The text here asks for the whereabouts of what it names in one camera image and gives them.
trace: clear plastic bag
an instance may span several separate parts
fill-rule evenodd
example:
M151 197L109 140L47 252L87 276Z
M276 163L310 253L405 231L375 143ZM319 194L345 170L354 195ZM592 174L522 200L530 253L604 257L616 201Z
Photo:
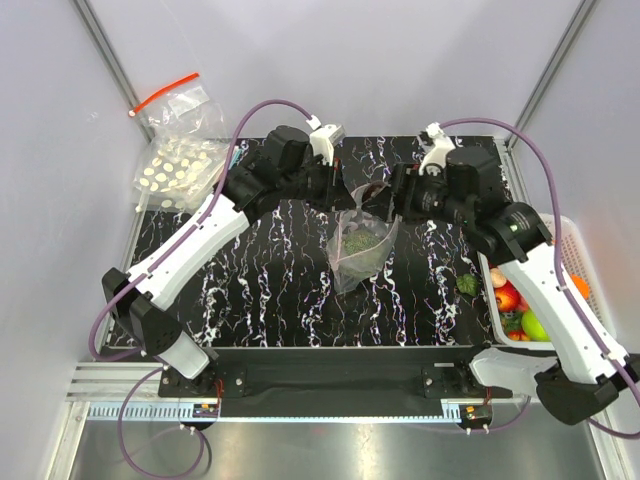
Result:
M327 243L338 294L354 290L360 282L381 272L398 235L397 219L387 224L359 208L369 186L352 192L358 208L339 214L336 231Z
M222 172L229 148L220 105L193 74L158 91L133 114L155 132L140 156L134 186L150 206L195 211Z

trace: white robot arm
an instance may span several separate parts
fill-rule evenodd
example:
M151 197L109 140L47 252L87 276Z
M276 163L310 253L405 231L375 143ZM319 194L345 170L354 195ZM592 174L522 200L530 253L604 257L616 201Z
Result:
M426 133L433 148L419 168L396 164L389 187L374 193L363 208L383 219L397 215L406 223L440 220L460 226L467 241L524 295L557 354L540 358L482 349L465 367L469 382L537 397L567 424L604 409L626 388L611 360L620 362L637 381L637 357L608 334L564 268L567 286L559 284L551 234L529 205L506 198L498 160L480 147L456 149L438 124L427 127ZM608 356L587 331L565 288L610 351Z
M355 207L333 158L344 138L339 125L325 125L310 136L281 126L264 146L229 172L222 195L209 195L198 211L149 257L126 273L111 269L103 279L107 300L142 277L116 304L118 324L143 351L158 357L198 384L211 358L165 311L187 281L229 241L282 199L305 200L316 210Z

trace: metal floor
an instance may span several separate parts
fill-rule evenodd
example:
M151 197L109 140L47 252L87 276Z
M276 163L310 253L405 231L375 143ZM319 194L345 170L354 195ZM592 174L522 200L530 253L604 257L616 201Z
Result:
M495 406L495 425L513 405ZM148 440L167 423L127 422L125 441L134 460L159 475L189 467L197 440L174 432ZM213 452L190 478L200 479L602 479L584 424L568 427L540 405L504 432L467 437L415 425L219 423L205 431ZM457 429L448 425L426 428ZM115 422L87 422L71 475L74 480L138 479L121 460Z

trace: green vegetable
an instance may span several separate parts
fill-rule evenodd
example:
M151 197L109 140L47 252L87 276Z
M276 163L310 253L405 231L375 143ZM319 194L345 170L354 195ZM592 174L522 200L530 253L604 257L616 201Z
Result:
M515 314L500 314L500 323L502 324L502 330L507 335L511 332L517 332L522 330L522 312Z
M380 239L368 230L356 230L342 237L342 248L347 255L369 250L380 243Z
M470 273L465 273L461 277L456 278L456 286L460 293L467 293L472 297L478 295L478 279Z

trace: apple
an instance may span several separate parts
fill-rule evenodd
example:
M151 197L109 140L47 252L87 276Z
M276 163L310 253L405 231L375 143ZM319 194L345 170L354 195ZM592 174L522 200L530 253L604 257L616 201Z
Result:
M494 293L496 302L498 302L498 310L502 313L513 312L520 303L520 294L510 283L496 288Z
M527 301L524 299L522 295L520 295L520 303L516 307L516 310L522 313L529 310L529 304L527 303Z

